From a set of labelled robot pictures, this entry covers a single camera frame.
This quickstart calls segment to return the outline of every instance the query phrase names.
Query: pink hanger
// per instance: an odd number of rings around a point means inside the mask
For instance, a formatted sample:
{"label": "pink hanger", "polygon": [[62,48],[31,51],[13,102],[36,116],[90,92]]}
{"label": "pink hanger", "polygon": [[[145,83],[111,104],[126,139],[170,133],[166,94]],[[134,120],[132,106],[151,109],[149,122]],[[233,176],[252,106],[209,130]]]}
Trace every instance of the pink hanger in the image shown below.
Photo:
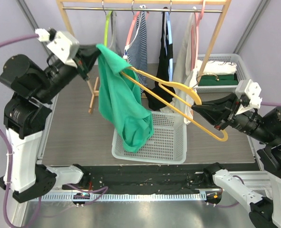
{"label": "pink hanger", "polygon": [[132,33],[133,33],[133,30],[134,30],[134,27],[135,27],[135,24],[136,24],[136,21],[137,21],[137,17],[139,15],[139,11],[136,13],[136,15],[134,15],[134,18],[133,18],[133,21],[132,21],[132,24],[131,24],[131,27],[130,27],[130,30],[129,30],[129,33],[127,35],[127,39],[126,39],[126,46],[130,44],[131,42],[131,37],[132,37]]}
{"label": "pink hanger", "polygon": [[203,6],[200,15],[198,16],[198,13],[194,13],[196,28],[194,34],[194,24],[191,27],[191,41],[192,41],[191,42],[191,48],[192,48],[191,70],[193,70],[196,67],[196,61],[198,57],[198,40],[199,40],[198,27],[201,19],[203,18],[205,5],[206,5],[206,0],[203,0]]}

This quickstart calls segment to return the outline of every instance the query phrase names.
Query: gray floor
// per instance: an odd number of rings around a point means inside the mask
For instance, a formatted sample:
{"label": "gray floor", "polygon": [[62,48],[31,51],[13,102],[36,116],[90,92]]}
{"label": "gray floor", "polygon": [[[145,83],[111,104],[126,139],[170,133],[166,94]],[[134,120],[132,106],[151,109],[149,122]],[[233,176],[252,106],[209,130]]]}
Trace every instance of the gray floor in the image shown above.
{"label": "gray floor", "polygon": [[[154,74],[156,65],[149,68]],[[96,76],[97,68],[92,75]],[[224,97],[226,93],[200,94],[202,100]],[[119,165],[141,162],[119,160],[112,156],[113,125],[98,111],[98,100],[93,114],[88,114],[90,91],[81,79],[74,79],[59,94],[48,141],[43,157],[45,165]],[[201,125],[212,128],[201,116],[194,115]],[[185,163],[250,163],[253,155],[246,135],[228,127],[229,139],[219,142],[205,132],[189,124],[187,126],[188,151]]]}

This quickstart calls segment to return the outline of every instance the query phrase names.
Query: hanging clothes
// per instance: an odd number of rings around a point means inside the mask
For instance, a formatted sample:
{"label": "hanging clothes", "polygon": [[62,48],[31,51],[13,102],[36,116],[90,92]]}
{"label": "hanging clothes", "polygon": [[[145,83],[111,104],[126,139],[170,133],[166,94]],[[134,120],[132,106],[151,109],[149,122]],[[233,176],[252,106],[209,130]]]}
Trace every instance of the hanging clothes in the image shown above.
{"label": "hanging clothes", "polygon": [[170,46],[170,50],[169,50],[169,54],[167,53],[168,49],[165,45],[166,48],[166,55],[169,58],[169,69],[168,69],[168,73],[169,73],[169,82],[172,82],[173,79],[173,41],[172,41],[172,30],[171,30],[171,21],[170,21],[170,13],[166,12],[165,13],[165,17],[167,20],[166,26],[165,26],[165,33],[167,34],[165,36],[165,38],[168,39],[168,45]]}
{"label": "hanging clothes", "polygon": [[[196,13],[191,13],[189,17],[187,28],[177,56],[177,61],[173,73],[173,82],[183,83],[188,87],[194,88],[194,91],[196,91],[197,88],[196,77],[198,74],[198,70],[195,64],[196,55],[194,54],[194,52],[197,52],[198,50],[198,26],[196,24],[197,17],[198,16]],[[193,99],[187,96],[183,91],[175,89],[175,92],[182,99],[188,100],[189,104],[194,104]],[[173,98],[171,104],[174,107],[178,108],[180,111],[184,112],[187,116],[193,118],[192,110],[188,109],[188,107],[179,100]],[[173,112],[173,110],[171,110],[169,107],[164,107],[160,109],[160,111],[165,113]],[[185,123],[190,122],[186,118],[184,119],[184,121]]]}
{"label": "hanging clothes", "polygon": [[141,105],[140,88],[120,74],[124,71],[138,81],[123,58],[106,46],[96,46],[100,75],[99,112],[112,122],[128,152],[137,152],[153,135],[152,113]]}
{"label": "hanging clothes", "polygon": [[[107,14],[107,20],[106,20],[106,27],[105,27],[105,33],[104,33],[104,45],[106,47],[108,47],[110,50],[114,51],[116,54],[118,54],[119,56],[122,56],[122,52],[119,48],[118,45],[118,40],[117,40],[117,29],[116,29],[116,12],[115,11],[110,11]],[[109,25],[109,21],[111,21],[111,33],[112,33],[112,37],[111,37],[111,42],[108,45],[107,43],[107,35],[108,35],[108,25]]]}
{"label": "hanging clothes", "polygon": [[[163,12],[162,17],[162,29],[161,29],[161,46],[160,46],[160,54],[159,54],[159,64],[156,77],[164,80],[171,81],[170,76],[172,76],[173,70],[173,44],[172,44],[172,34],[171,34],[171,26],[170,26],[170,17],[169,12]],[[166,86],[171,92],[175,93],[175,90],[172,87]],[[155,94],[166,100],[167,102],[171,102],[173,96],[159,87],[158,82],[155,82],[155,88],[153,88]],[[144,91],[146,97],[148,98],[149,108],[153,111],[166,107],[164,103],[153,97],[147,91]]]}
{"label": "hanging clothes", "polygon": [[[136,21],[136,34],[134,40],[127,44],[124,52],[124,59],[127,60],[129,64],[137,69],[147,72],[148,69],[148,54],[147,54],[147,30],[145,21],[145,12],[139,13]],[[147,87],[146,77],[137,74],[139,82]]]}

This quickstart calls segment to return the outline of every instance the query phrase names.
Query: yellow hanger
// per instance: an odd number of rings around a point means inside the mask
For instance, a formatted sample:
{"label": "yellow hanger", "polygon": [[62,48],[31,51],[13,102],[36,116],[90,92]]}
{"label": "yellow hanger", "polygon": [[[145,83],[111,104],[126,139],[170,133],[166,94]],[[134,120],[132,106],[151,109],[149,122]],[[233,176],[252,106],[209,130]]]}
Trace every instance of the yellow hanger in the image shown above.
{"label": "yellow hanger", "polygon": [[108,31],[108,24],[110,21],[110,17],[111,17],[112,11],[110,11],[107,15],[106,15],[106,26],[104,28],[104,46],[107,47],[107,31]]}
{"label": "yellow hanger", "polygon": [[[180,89],[182,91],[184,91],[186,94],[188,94],[197,105],[201,105],[202,101],[200,99],[200,97],[198,96],[198,94],[190,87],[187,87],[186,85],[183,85],[181,83],[178,82],[167,82],[164,81],[162,79],[159,79],[155,76],[152,76],[146,72],[143,72],[141,70],[137,70],[134,67],[129,67],[128,69],[131,69],[134,72],[137,72],[143,76],[146,76],[154,81],[158,82],[158,85],[164,89],[165,91],[167,91],[169,94],[171,94],[172,96],[174,96],[176,99],[180,100],[181,102],[183,102],[184,104],[186,104],[187,106],[191,107],[191,105],[189,103],[187,103],[184,99],[180,98],[178,95],[172,93],[170,90],[168,90],[167,88],[165,88],[163,85],[165,86],[169,86],[169,87],[173,87],[173,88],[177,88]],[[123,76],[125,76],[127,79],[129,79],[130,81],[132,81],[133,83],[135,83],[136,85],[138,85],[139,87],[141,87],[142,89],[146,90],[149,94],[151,94],[153,97],[155,97],[156,99],[158,99],[159,101],[161,101],[162,103],[164,103],[165,105],[167,105],[168,107],[172,108],[174,111],[176,111],[177,113],[179,113],[180,115],[182,115],[183,117],[185,117],[186,119],[188,119],[189,121],[191,121],[195,126],[199,127],[200,129],[202,129],[204,132],[206,132],[207,134],[209,134],[210,136],[212,136],[213,138],[217,139],[218,141],[221,142],[225,142],[228,140],[228,133],[225,130],[221,130],[221,132],[223,133],[223,138],[219,138],[218,136],[216,136],[214,133],[210,132],[208,129],[206,129],[205,127],[201,126],[198,122],[194,121],[193,119],[191,119],[189,116],[187,116],[185,113],[181,112],[179,109],[175,108],[173,105],[171,105],[170,103],[168,103],[167,101],[165,101],[164,99],[162,99],[160,96],[156,95],[154,92],[152,92],[150,89],[146,88],[144,85],[140,84],[139,82],[137,82],[136,80],[134,80],[133,78],[131,78],[129,75],[127,75],[126,73],[124,73],[123,71],[121,71],[121,74]]]}

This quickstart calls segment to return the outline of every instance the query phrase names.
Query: plastic basket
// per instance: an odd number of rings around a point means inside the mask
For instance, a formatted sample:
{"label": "plastic basket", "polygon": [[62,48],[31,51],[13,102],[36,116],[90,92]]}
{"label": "plastic basket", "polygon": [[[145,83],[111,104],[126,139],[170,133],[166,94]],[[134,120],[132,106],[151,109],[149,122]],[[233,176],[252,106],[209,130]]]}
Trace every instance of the plastic basket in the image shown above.
{"label": "plastic basket", "polygon": [[180,114],[152,112],[154,134],[137,153],[123,148],[116,129],[112,142],[115,158],[163,164],[181,164],[186,160],[187,128]]}
{"label": "plastic basket", "polygon": [[[205,55],[198,55],[199,60],[203,60]],[[226,61],[237,64],[236,74],[238,81],[250,78],[242,58],[237,54],[211,54],[209,61]],[[215,92],[234,92],[237,85],[219,85],[219,86],[199,86],[198,93],[215,93]]]}

